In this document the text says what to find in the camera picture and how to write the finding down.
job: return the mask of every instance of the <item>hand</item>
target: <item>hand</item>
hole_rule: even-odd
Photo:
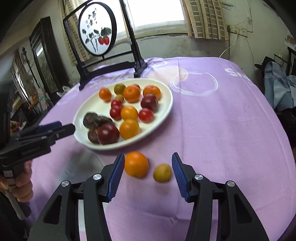
[[[16,188],[12,193],[19,202],[28,202],[33,197],[32,182],[30,180],[32,175],[32,161],[24,163],[24,172],[22,172],[16,179]],[[0,191],[8,190],[6,179],[0,175]]]

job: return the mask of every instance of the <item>purple tablecloth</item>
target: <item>purple tablecloth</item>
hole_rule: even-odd
[[[172,154],[178,152],[184,163],[211,181],[235,181],[270,241],[276,241],[296,212],[296,170],[288,138],[264,95],[236,64],[224,59],[152,58],[147,62],[149,67],[142,77],[169,85],[173,109],[167,120],[144,140],[123,150],[98,153],[109,164],[118,152],[137,150],[150,163],[144,179],[123,173],[117,195],[106,211],[112,240],[185,240],[193,206],[181,198],[174,177],[167,183],[157,183],[152,177],[158,164],[171,164]],[[41,124],[71,123],[91,94],[132,76],[132,69],[99,76],[80,92],[76,85]],[[85,149],[70,136],[52,146],[50,154],[33,161],[32,220],[38,217],[60,181],[73,176],[68,167],[75,169],[75,162],[70,160]],[[90,172],[79,169],[75,176],[84,181]],[[215,240],[216,205],[212,228],[211,240]]]

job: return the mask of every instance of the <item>red tomato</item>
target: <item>red tomato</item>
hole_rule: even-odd
[[[121,120],[120,112],[121,108],[118,105],[115,105],[110,110],[110,116],[116,121]]]
[[[104,44],[104,39],[99,37],[99,40],[98,40],[99,44],[103,45]]]
[[[151,109],[153,112],[158,110],[158,100],[155,95],[147,94],[141,101],[142,108]]]
[[[110,42],[109,37],[108,37],[108,36],[104,37],[104,43],[105,43],[106,45],[108,45],[109,42]]]
[[[134,86],[137,86],[139,89],[141,89],[141,87],[138,84],[132,84]]]
[[[119,99],[114,99],[112,102],[111,102],[111,108],[113,108],[114,106],[119,106],[120,108],[122,107],[122,102],[121,100]]]
[[[98,139],[102,145],[112,144],[118,141],[119,130],[113,123],[102,125],[98,132]]]
[[[153,114],[152,110],[150,110],[148,108],[143,108],[139,112],[139,119],[144,123],[150,123],[154,119],[154,114]]]

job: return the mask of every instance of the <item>power outlet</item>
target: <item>power outlet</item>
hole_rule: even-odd
[[[248,30],[239,26],[230,26],[230,32],[244,37],[248,37]]]

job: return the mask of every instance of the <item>electrical cable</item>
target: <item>electrical cable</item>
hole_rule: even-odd
[[[234,44],[235,44],[235,42],[236,42],[236,40],[237,40],[237,36],[235,37],[235,40],[234,40],[234,43],[233,43],[233,45],[232,46],[230,46],[229,48],[227,48],[227,49],[225,49],[224,51],[223,51],[223,53],[220,55],[220,57],[219,58],[221,58],[221,56],[228,50],[228,49],[230,49],[230,48],[232,48],[233,46],[234,46]]]
[[[230,31],[228,31],[228,60],[230,60]]]
[[[248,19],[249,19],[249,17],[247,17],[245,21],[247,21]],[[242,21],[241,23],[244,23],[245,21]],[[239,25],[239,24],[241,24],[241,23],[238,23],[238,24],[236,24],[236,25],[230,25],[230,26],[237,26],[237,25]]]
[[[253,55],[253,52],[252,52],[252,49],[251,49],[251,46],[250,46],[250,43],[249,43],[248,38],[246,38],[246,40],[247,40],[247,42],[248,42],[248,45],[249,45],[249,48],[250,48],[250,50],[251,50],[251,54],[252,54],[252,58],[253,58],[253,68],[254,68],[254,70],[256,71],[256,69],[255,69],[255,64],[254,64],[254,55]]]

